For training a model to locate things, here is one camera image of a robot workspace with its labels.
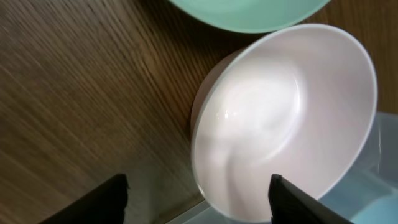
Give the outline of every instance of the bowl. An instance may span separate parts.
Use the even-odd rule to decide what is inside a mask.
[[[329,0],[170,0],[194,18],[240,33],[279,30],[306,19]]]
[[[269,34],[216,65],[195,97],[200,192],[243,222],[271,220],[272,174],[319,199],[357,158],[376,105],[372,61],[347,32],[305,24]]]

